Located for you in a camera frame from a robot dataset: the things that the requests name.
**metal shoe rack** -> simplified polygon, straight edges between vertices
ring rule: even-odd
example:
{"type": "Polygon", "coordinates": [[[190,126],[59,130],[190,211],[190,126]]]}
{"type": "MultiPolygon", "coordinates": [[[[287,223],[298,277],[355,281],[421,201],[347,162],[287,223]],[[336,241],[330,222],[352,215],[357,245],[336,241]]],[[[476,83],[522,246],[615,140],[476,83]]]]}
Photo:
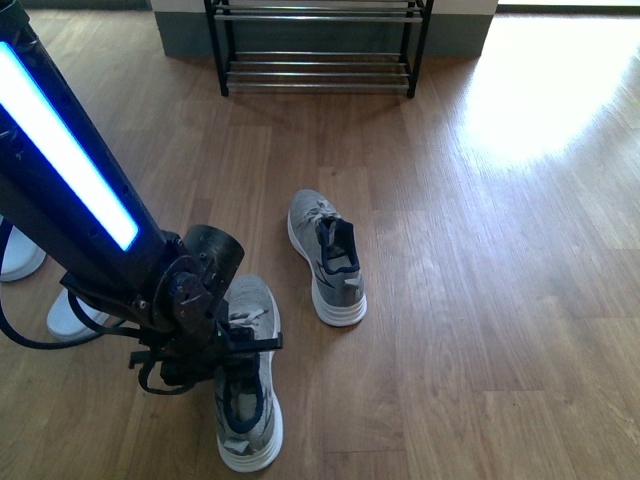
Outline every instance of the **metal shoe rack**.
{"type": "Polygon", "coordinates": [[[314,88],[406,91],[415,95],[434,0],[204,0],[220,90],[314,88]],[[402,24],[394,52],[236,49],[237,22],[402,24]],[[417,42],[412,28],[419,28],[417,42]],[[226,40],[223,57],[220,34],[226,40]]]}

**shoelace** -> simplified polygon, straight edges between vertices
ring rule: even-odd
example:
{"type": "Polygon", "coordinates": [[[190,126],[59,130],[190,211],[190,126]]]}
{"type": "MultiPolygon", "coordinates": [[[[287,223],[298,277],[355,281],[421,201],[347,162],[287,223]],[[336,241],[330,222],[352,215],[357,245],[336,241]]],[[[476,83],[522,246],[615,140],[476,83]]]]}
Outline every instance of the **shoelace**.
{"type": "Polygon", "coordinates": [[[252,327],[258,324],[260,315],[264,315],[268,310],[259,308],[252,312],[239,312],[229,315],[229,323],[240,327],[252,327]]]}
{"type": "Polygon", "coordinates": [[[309,211],[305,213],[304,219],[300,222],[300,225],[307,221],[315,223],[318,220],[327,217],[340,218],[340,214],[331,208],[329,202],[326,200],[318,200],[318,206],[310,208],[309,211]]]}
{"type": "MultiPolygon", "coordinates": [[[[305,213],[304,218],[302,219],[302,222],[300,222],[298,226],[302,225],[304,222],[316,223],[318,220],[322,220],[323,218],[337,219],[341,217],[338,212],[336,212],[333,208],[331,208],[331,206],[329,205],[329,202],[327,202],[326,200],[318,200],[318,206],[310,208],[309,211],[305,213]]],[[[335,232],[336,232],[336,224],[335,222],[333,222],[329,227],[329,245],[333,245],[333,242],[335,239],[335,232]]]]}

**glowing light bar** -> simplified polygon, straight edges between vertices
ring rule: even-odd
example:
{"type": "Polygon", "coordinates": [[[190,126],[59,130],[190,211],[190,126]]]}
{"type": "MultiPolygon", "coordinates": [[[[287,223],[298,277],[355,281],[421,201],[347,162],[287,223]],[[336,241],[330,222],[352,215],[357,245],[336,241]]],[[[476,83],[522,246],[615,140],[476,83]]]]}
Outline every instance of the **glowing light bar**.
{"type": "Polygon", "coordinates": [[[6,42],[0,42],[0,104],[127,251],[138,225],[6,42]]]}

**sneaker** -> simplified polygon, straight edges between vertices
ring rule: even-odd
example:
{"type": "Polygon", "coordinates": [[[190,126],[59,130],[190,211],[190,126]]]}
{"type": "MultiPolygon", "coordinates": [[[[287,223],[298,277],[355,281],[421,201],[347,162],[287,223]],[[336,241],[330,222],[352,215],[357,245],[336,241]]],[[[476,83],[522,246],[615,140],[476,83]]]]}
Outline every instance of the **sneaker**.
{"type": "Polygon", "coordinates": [[[314,190],[295,194],[287,224],[291,244],[311,268],[311,297],[320,319],[334,327],[358,323],[367,297],[353,224],[314,190]]]}
{"type": "Polygon", "coordinates": [[[0,282],[14,282],[28,277],[40,268],[46,255],[44,250],[29,240],[24,233],[13,227],[4,253],[0,282]]]}
{"type": "MultiPolygon", "coordinates": [[[[108,313],[100,312],[91,308],[89,305],[78,299],[80,308],[88,317],[98,325],[103,325],[109,318],[108,313]]],[[[69,305],[69,297],[66,289],[63,289],[58,298],[51,306],[47,315],[47,328],[49,333],[61,342],[69,342],[72,340],[82,340],[84,338],[95,335],[95,332],[87,328],[76,314],[73,313],[71,305],[69,305]]]]}
{"type": "MultiPolygon", "coordinates": [[[[278,307],[259,277],[236,278],[226,299],[232,336],[234,330],[242,332],[242,340],[247,340],[247,332],[256,340],[277,336],[278,307]]],[[[282,411],[271,378],[273,353],[235,357],[216,370],[218,450],[224,463],[236,472],[265,468],[282,447],[282,411]]]]}

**black metal frame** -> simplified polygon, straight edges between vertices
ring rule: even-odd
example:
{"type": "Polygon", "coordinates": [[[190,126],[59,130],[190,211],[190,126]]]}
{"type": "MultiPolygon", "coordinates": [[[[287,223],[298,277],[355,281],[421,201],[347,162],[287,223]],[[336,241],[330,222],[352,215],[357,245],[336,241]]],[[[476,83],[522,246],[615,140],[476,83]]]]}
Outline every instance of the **black metal frame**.
{"type": "MultiPolygon", "coordinates": [[[[415,96],[415,91],[418,83],[418,76],[420,73],[420,66],[422,63],[422,57],[424,54],[424,47],[426,43],[427,33],[429,29],[429,22],[431,19],[431,13],[433,10],[434,0],[408,0],[406,2],[406,13],[404,15],[404,19],[398,17],[398,10],[388,10],[387,11],[387,21],[389,22],[402,22],[404,23],[404,28],[402,32],[402,38],[399,44],[399,50],[397,54],[381,54],[377,52],[371,52],[369,55],[384,55],[386,57],[390,57],[395,55],[397,57],[397,61],[394,63],[396,67],[399,67],[404,73],[402,74],[378,74],[378,82],[376,83],[357,83],[357,82],[349,82],[342,84],[335,83],[322,83],[322,84],[314,84],[310,81],[302,82],[302,83],[252,83],[252,82],[240,82],[240,83],[231,83],[229,82],[229,77],[232,75],[237,76],[289,76],[295,78],[305,78],[305,77],[314,77],[317,78],[319,76],[325,77],[347,77],[348,74],[351,74],[353,78],[358,76],[374,78],[376,79],[375,74],[371,73],[361,73],[361,71],[353,71],[353,72],[345,72],[345,73],[309,73],[308,71],[302,72],[277,72],[277,71],[268,71],[268,72],[246,72],[240,69],[234,68],[236,64],[240,64],[243,62],[238,62],[239,55],[243,54],[253,54],[256,55],[262,52],[238,52],[235,45],[235,35],[233,31],[233,23],[237,20],[243,21],[260,21],[260,20],[307,20],[307,21],[341,21],[341,22],[384,22],[385,18],[380,15],[384,14],[384,8],[378,9],[380,13],[373,14],[371,9],[362,9],[359,7],[349,7],[344,10],[344,13],[340,12],[338,8],[332,9],[329,8],[332,12],[332,15],[323,15],[322,10],[319,10],[319,7],[270,7],[266,5],[256,5],[252,9],[252,6],[243,6],[239,9],[236,7],[237,11],[234,10],[234,7],[230,5],[229,0],[204,0],[206,15],[207,15],[207,24],[209,27],[209,34],[211,37],[211,45],[213,48],[213,55],[216,63],[216,71],[218,76],[218,82],[220,85],[220,92],[222,96],[229,95],[229,87],[294,87],[294,88],[302,88],[302,87],[316,87],[316,88],[355,88],[355,89],[403,89],[407,91],[407,97],[413,98],[415,96]],[[277,14],[272,15],[269,10],[274,8],[277,14]],[[418,13],[420,15],[420,19],[415,17],[415,14],[418,13]],[[217,25],[217,22],[220,21],[222,23],[222,28],[224,30],[224,35],[226,36],[227,46],[228,46],[228,54],[226,57],[226,61],[224,60],[224,56],[220,47],[220,32],[217,25]],[[413,67],[411,66],[410,58],[409,58],[409,39],[411,36],[412,23],[420,23],[420,31],[418,34],[418,41],[414,56],[413,67]],[[379,83],[379,80],[383,77],[398,77],[399,82],[389,83],[383,82],[379,83]]],[[[327,55],[339,55],[339,52],[326,53],[326,52],[264,52],[269,58],[269,53],[273,55],[272,59],[278,59],[277,55],[286,54],[287,55],[287,63],[290,65],[305,65],[308,64],[306,60],[310,57],[307,55],[315,55],[317,59],[322,59],[327,55]],[[304,61],[295,60],[296,56],[305,55],[304,61]]],[[[356,55],[353,53],[345,53],[345,56],[356,55]]],[[[318,65],[337,65],[337,62],[317,62],[318,65]]],[[[367,61],[366,63],[358,63],[356,62],[343,62],[345,66],[353,66],[358,68],[358,66],[372,65],[367,61]]],[[[380,62],[380,66],[387,66],[389,63],[380,62]]]]}

